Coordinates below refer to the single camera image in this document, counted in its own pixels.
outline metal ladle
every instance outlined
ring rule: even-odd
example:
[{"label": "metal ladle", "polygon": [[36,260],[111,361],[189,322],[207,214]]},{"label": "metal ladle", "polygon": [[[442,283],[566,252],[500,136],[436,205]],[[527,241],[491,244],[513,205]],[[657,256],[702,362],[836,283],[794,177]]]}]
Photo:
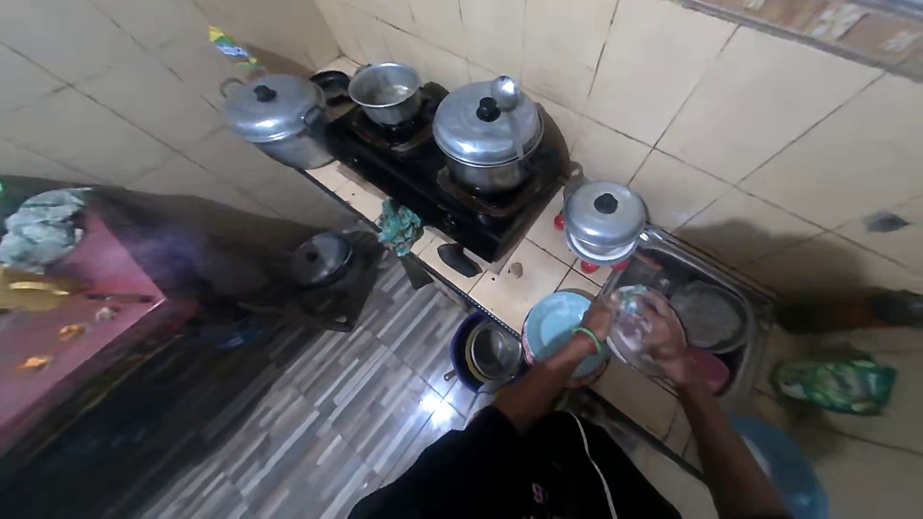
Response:
[{"label": "metal ladle", "polygon": [[513,111],[519,106],[520,89],[516,81],[510,76],[498,76],[490,83],[490,96],[497,102],[497,108],[500,112],[507,115],[509,120],[509,132],[513,140],[513,147],[516,149],[516,156],[522,160],[525,152],[522,148],[522,133],[516,122]]}]

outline white drawstring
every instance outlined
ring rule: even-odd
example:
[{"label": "white drawstring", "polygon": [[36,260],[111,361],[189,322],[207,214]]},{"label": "white drawstring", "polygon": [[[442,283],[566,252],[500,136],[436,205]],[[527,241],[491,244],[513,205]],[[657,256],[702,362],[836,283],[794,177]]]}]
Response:
[{"label": "white drawstring", "polygon": [[593,468],[596,469],[596,474],[599,475],[599,480],[603,482],[603,490],[605,490],[605,500],[609,503],[609,512],[612,513],[612,519],[617,519],[616,507],[612,504],[612,494],[609,493],[609,486],[605,483],[605,478],[603,477],[603,472],[599,470],[599,467],[596,466],[596,462],[593,461],[593,458],[590,456],[590,445],[586,442],[586,434],[583,432],[583,425],[580,423],[580,419],[577,418],[573,413],[568,411],[568,414],[573,416],[574,420],[577,422],[577,428],[580,429],[580,435],[583,438],[583,450],[586,452],[586,457],[590,460],[590,463],[593,464]]}]

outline person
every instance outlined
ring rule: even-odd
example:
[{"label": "person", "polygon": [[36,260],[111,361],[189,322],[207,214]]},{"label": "person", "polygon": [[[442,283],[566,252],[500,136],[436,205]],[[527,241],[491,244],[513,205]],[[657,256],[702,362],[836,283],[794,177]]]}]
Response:
[{"label": "person", "polygon": [[[638,302],[650,323],[644,347],[677,389],[718,515],[791,517],[690,360],[673,309],[653,293]],[[349,517],[680,517],[602,428],[552,413],[570,374],[596,353],[596,338],[608,336],[612,311],[594,301],[565,346],[464,430],[446,433],[393,483],[360,500]]]}]

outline rag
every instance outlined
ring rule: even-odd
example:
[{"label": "rag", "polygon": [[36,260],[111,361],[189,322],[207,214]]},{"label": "rag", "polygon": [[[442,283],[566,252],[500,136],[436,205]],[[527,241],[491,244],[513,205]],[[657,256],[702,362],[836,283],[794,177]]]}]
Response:
[{"label": "rag", "polygon": [[0,263],[41,274],[45,267],[74,249],[83,229],[74,216],[86,206],[88,187],[45,191],[27,199],[6,218],[0,240]]},{"label": "rag", "polygon": [[410,252],[410,247],[423,235],[423,221],[420,217],[392,199],[381,202],[381,215],[375,223],[381,228],[378,241],[390,243],[398,256]]}]

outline aluminum pot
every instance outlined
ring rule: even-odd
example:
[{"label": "aluminum pot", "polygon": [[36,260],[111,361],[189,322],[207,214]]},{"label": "aluminum pot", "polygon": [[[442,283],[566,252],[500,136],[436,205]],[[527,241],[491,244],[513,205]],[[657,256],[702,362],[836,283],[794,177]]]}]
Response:
[{"label": "aluminum pot", "polygon": [[564,238],[581,260],[615,264],[636,247],[647,211],[634,191],[607,181],[574,176],[565,187]]},{"label": "aluminum pot", "polygon": [[532,174],[525,164],[542,139],[544,121],[535,102],[518,90],[513,103],[502,98],[497,102],[500,96],[493,85],[511,82],[501,76],[469,83],[446,96],[436,110],[433,137],[446,155],[449,173],[477,194],[512,190]]},{"label": "aluminum pot", "polygon": [[[228,92],[232,84],[239,86]],[[273,74],[222,83],[224,116],[231,130],[287,166],[316,169],[333,157],[324,143],[324,91],[307,79]]]},{"label": "aluminum pot", "polygon": [[394,126],[420,111],[421,85],[420,75],[412,67],[382,63],[359,69],[349,84],[349,95],[373,122]]}]

